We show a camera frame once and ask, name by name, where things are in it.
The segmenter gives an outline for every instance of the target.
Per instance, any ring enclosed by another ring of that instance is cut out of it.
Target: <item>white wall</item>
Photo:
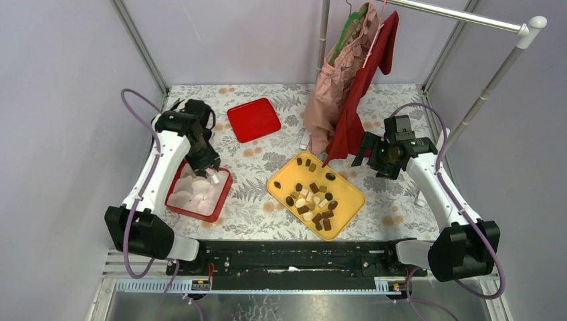
[[[169,84],[312,84],[315,82],[322,0],[128,0],[146,45]],[[428,0],[463,9],[467,0]],[[364,1],[351,1],[353,11]],[[381,2],[375,1],[378,12]],[[382,83],[422,84],[455,22],[389,5],[400,25],[394,66]],[[348,17],[331,1],[327,51]]]
[[[514,320],[565,320],[567,3],[485,1],[480,14],[518,23],[544,15],[549,23],[449,154],[469,203],[500,226]],[[515,42],[480,26],[465,34],[431,92],[451,128]]]
[[[0,319],[83,320],[158,90],[110,1],[2,1],[0,43]]]

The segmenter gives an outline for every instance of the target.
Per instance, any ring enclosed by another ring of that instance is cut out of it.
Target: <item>hanger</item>
[[[378,20],[378,30],[376,30],[376,34],[374,35],[374,39],[372,40],[372,44],[370,45],[370,48],[368,49],[368,53],[366,54],[366,58],[364,59],[364,63],[362,64],[362,68],[366,67],[366,62],[368,61],[368,58],[370,57],[370,55],[372,54],[372,49],[374,48],[374,45],[376,44],[376,39],[378,39],[378,34],[380,33],[380,29],[382,29],[382,27],[384,27],[384,24],[382,23],[382,14],[384,13],[384,8],[386,7],[386,3],[388,1],[384,0],[384,3],[382,3],[382,9],[380,10],[380,19]]]
[[[364,6],[364,8],[362,8],[362,10],[351,13],[348,16],[348,19],[346,20],[346,23],[344,24],[344,27],[342,28],[342,34],[340,35],[340,39],[337,43],[337,46],[335,47],[335,50],[333,51],[333,54],[331,55],[331,59],[329,59],[329,64],[332,66],[335,62],[335,58],[338,56],[338,54],[342,51],[342,48],[344,48],[344,46],[346,45],[346,43],[348,42],[348,40],[350,39],[350,37],[352,37],[352,34],[356,31],[356,29],[358,28],[358,25],[360,24],[360,22],[362,22],[362,19],[364,17],[364,15],[366,15],[366,12],[368,11],[368,6]],[[350,31],[350,33],[348,34],[348,36],[345,37],[348,28],[350,27],[350,25],[356,21],[356,24],[353,26],[352,30]]]

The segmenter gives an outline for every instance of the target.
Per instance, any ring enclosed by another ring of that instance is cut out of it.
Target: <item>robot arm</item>
[[[152,121],[161,144],[156,168],[151,174],[158,150],[154,141],[152,152],[134,188],[122,206],[110,206],[104,217],[117,250],[122,251],[127,216],[135,200],[139,199],[134,209],[128,252],[157,259],[168,257],[193,261],[196,258],[199,242],[176,235],[160,216],[165,212],[167,191],[184,159],[199,176],[206,176],[205,170],[212,167],[215,174],[211,175],[211,180],[218,183],[216,171],[221,160],[209,144],[211,131],[206,128],[211,114],[214,122],[211,107],[202,101],[188,100],[186,104],[177,104]],[[150,175],[144,194],[140,196],[139,191]]]
[[[416,138],[408,116],[394,116],[384,120],[384,138],[367,132],[352,166],[362,163],[367,150],[370,167],[376,177],[397,179],[400,170],[406,171],[422,191],[435,216],[441,232],[434,242],[416,239],[402,240],[396,244],[399,262],[417,265],[431,270],[441,282],[490,274],[494,261],[478,234],[459,213],[456,204],[441,186],[436,173],[437,149],[429,138]],[[500,231],[493,221],[484,222],[467,204],[453,182],[441,167],[446,183],[458,202],[484,233],[496,251]]]

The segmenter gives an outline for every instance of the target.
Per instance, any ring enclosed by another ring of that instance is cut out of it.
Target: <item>leaf pattern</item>
[[[177,233],[203,239],[288,239],[319,240],[319,237],[274,199],[266,182],[289,159],[300,152],[304,133],[302,112],[313,85],[179,85],[170,90],[166,106],[177,99],[200,99],[217,115],[211,145],[221,156],[221,166],[233,177],[231,192],[222,214],[207,223],[165,211],[162,219]],[[251,142],[237,141],[227,110],[267,98],[281,121],[282,128]],[[399,106],[420,101],[415,85],[371,85],[358,105],[366,130],[381,134],[383,120]],[[408,108],[417,136],[428,136],[429,126],[421,108]],[[326,154],[318,155],[324,160]],[[382,240],[402,237],[434,239],[437,223],[431,210],[413,204],[415,184],[401,172],[396,181],[378,179],[366,165],[350,167],[353,160],[332,160],[329,164],[366,196],[366,204],[339,234],[339,240]]]

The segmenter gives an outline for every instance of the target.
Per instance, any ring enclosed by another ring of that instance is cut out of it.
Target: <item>white pole connector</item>
[[[528,22],[528,26],[522,26],[522,29],[518,32],[520,40],[518,40],[516,47],[520,49],[526,49],[529,47],[538,33],[545,28],[547,24],[548,20],[541,15],[531,18],[530,22]]]

